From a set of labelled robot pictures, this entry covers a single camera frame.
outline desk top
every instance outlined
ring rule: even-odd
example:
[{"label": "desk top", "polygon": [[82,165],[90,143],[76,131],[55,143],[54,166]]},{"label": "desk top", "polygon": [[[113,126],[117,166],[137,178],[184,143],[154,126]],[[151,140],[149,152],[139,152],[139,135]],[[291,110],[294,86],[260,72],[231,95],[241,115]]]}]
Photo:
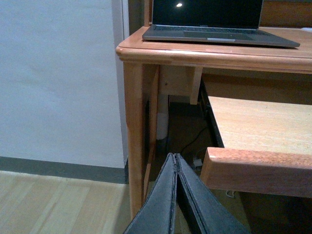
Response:
[{"label": "desk top", "polygon": [[203,80],[225,148],[312,159],[312,80]]},{"label": "desk top", "polygon": [[301,29],[261,28],[299,42],[298,48],[268,48],[237,45],[190,44],[143,41],[142,27],[116,48],[123,61],[202,66],[251,71],[312,74],[312,33]]}]

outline light wood floor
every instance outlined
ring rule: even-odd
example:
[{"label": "light wood floor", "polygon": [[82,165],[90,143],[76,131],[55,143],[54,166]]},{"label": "light wood floor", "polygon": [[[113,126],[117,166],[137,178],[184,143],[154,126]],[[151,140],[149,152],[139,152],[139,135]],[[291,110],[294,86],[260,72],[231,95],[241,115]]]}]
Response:
[{"label": "light wood floor", "polygon": [[129,186],[0,171],[1,234],[121,234]]}]

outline leg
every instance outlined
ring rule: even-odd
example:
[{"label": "leg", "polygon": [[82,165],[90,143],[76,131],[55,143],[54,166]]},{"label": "leg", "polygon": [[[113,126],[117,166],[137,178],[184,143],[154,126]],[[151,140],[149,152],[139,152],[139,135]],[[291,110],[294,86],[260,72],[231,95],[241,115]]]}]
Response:
[{"label": "leg", "polygon": [[126,122],[128,128],[128,163],[131,217],[143,205],[144,172],[144,94],[143,64],[124,63]]}]

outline desk support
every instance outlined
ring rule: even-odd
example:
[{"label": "desk support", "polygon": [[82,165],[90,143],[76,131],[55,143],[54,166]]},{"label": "desk support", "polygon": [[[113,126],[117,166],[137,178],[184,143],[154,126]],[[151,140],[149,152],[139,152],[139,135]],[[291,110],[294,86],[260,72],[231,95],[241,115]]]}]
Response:
[{"label": "desk support", "polygon": [[[128,129],[128,164],[130,184],[130,206],[133,218],[144,202],[144,159],[145,159],[145,106],[152,93],[157,100],[159,66],[134,62],[124,63],[124,87],[126,122]],[[156,111],[157,103],[152,101],[151,113]],[[156,114],[151,122],[150,132],[156,134]]]}]

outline laptop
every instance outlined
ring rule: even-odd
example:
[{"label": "laptop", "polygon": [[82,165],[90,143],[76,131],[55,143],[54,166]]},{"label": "laptop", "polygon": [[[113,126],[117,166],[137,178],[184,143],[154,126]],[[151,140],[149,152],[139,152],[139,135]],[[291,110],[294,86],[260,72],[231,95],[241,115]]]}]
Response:
[{"label": "laptop", "polygon": [[263,0],[154,0],[144,40],[298,47],[258,30]]}]

